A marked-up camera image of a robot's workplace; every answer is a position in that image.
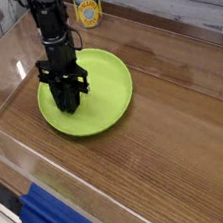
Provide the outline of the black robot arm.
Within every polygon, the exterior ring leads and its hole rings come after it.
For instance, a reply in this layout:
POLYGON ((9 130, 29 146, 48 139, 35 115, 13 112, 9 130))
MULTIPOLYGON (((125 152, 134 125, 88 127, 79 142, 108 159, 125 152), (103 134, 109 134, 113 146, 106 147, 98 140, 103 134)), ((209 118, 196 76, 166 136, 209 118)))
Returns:
POLYGON ((77 31, 68 25, 67 6, 63 0, 14 1, 31 11, 46 49, 46 60, 36 62, 39 81, 49 86, 58 109, 74 113, 80 93, 88 93, 89 84, 87 71, 77 64, 75 52, 83 46, 74 46, 72 32, 77 31))

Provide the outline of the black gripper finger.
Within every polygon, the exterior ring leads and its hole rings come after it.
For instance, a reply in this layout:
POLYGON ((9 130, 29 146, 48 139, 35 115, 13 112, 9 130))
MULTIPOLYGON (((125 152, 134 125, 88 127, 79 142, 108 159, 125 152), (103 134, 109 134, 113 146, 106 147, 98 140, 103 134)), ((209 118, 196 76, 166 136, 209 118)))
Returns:
POLYGON ((65 89, 63 88, 63 84, 59 82, 50 83, 49 89, 51 90, 51 94, 53 96, 54 101, 56 102, 56 105, 58 109, 60 109, 62 112, 67 111, 67 104, 65 101, 65 89))
POLYGON ((69 113, 74 113, 80 104, 80 93, 74 87, 68 87, 66 90, 67 101, 68 101, 68 111, 69 113))

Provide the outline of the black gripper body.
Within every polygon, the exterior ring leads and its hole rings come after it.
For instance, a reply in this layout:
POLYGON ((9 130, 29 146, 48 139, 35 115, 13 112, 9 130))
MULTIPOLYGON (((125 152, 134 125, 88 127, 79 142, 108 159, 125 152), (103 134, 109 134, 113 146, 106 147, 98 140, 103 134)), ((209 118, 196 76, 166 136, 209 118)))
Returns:
POLYGON ((88 73, 77 64, 77 57, 61 58, 59 61, 40 60, 36 62, 39 70, 39 81, 47 84, 59 82, 63 84, 67 98, 67 88, 74 87, 79 93, 88 93, 88 73))

